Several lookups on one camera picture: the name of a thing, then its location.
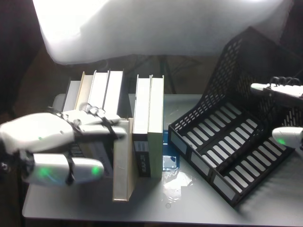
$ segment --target dark floor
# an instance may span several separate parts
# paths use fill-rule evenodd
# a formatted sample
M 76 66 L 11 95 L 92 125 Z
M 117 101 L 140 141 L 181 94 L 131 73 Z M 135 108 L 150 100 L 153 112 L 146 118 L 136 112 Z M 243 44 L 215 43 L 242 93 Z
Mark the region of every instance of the dark floor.
M 159 59 L 159 56 L 130 55 L 110 59 L 107 62 L 100 61 L 76 66 L 62 66 L 54 63 L 43 47 L 23 77 L 15 105 L 17 116 L 45 111 L 48 106 L 52 106 L 57 94 L 65 93 L 69 77 L 80 79 L 83 71 L 85 71 L 86 74 L 92 74 L 94 70 L 124 69 L 126 76 L 129 78 L 129 93 L 135 93 L 137 74 L 160 74 L 162 69 L 159 64 Z M 182 56 L 169 56 L 167 57 L 167 61 L 172 74 L 173 86 L 177 94 L 201 94 L 215 67 L 217 57 L 185 58 Z M 141 64 L 141 66 L 134 70 L 134 66 L 138 64 Z M 165 92 L 172 93 L 170 84 L 165 87 Z M 9 117 L 7 114 L 0 115 L 0 123 L 8 120 Z M 19 209 L 17 174 L 16 171 L 12 171 L 6 179 L 0 183 L 0 226 L 19 227 Z M 108 225 L 112 226 L 113 224 L 83 221 L 26 220 L 27 227 L 90 227 Z M 143 223 L 130 224 L 130 226 L 143 225 Z M 152 227 L 156 225 L 146 224 L 145 226 Z

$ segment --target white table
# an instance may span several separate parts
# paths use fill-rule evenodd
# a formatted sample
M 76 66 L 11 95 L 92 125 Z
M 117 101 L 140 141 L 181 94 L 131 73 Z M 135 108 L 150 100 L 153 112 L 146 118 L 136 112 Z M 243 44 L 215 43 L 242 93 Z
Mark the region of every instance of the white table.
M 165 95 L 165 127 L 193 107 L 200 95 Z M 134 105 L 134 96 L 130 95 Z M 112 202 L 110 180 L 72 187 L 30 185 L 23 215 L 93 221 L 178 222 L 303 226 L 303 161 L 283 162 L 236 209 L 183 159 L 162 181 L 140 179 L 128 203 Z

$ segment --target black plastic basket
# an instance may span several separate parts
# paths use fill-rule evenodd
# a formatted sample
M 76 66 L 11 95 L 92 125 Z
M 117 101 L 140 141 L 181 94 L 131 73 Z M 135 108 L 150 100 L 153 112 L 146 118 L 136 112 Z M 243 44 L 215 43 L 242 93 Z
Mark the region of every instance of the black plastic basket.
M 169 126 L 169 142 L 230 205 L 293 151 L 276 143 L 271 130 L 301 121 L 300 110 L 254 96 L 250 85 L 302 68 L 299 57 L 248 28 L 225 46 L 198 104 Z

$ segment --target green led light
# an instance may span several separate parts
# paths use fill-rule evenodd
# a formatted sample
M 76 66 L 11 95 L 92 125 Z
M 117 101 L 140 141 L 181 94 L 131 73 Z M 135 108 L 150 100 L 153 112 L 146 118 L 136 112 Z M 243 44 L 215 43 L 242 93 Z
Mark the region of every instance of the green led light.
M 98 166 L 92 167 L 91 174 L 93 174 L 93 175 L 99 175 L 100 173 L 101 173 L 100 167 L 98 167 Z
M 281 143 L 281 144 L 285 145 L 284 139 L 278 139 L 278 143 Z
M 50 172 L 51 172 L 50 168 L 43 167 L 39 169 L 38 174 L 40 177 L 46 177 L 50 174 Z

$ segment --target white backdrop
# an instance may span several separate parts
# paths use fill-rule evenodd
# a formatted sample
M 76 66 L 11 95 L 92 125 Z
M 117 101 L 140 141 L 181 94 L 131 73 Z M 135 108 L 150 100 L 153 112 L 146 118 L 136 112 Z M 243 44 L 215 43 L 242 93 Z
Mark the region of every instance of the white backdrop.
M 278 41 L 291 0 L 33 0 L 60 64 L 128 54 L 218 55 L 254 26 Z

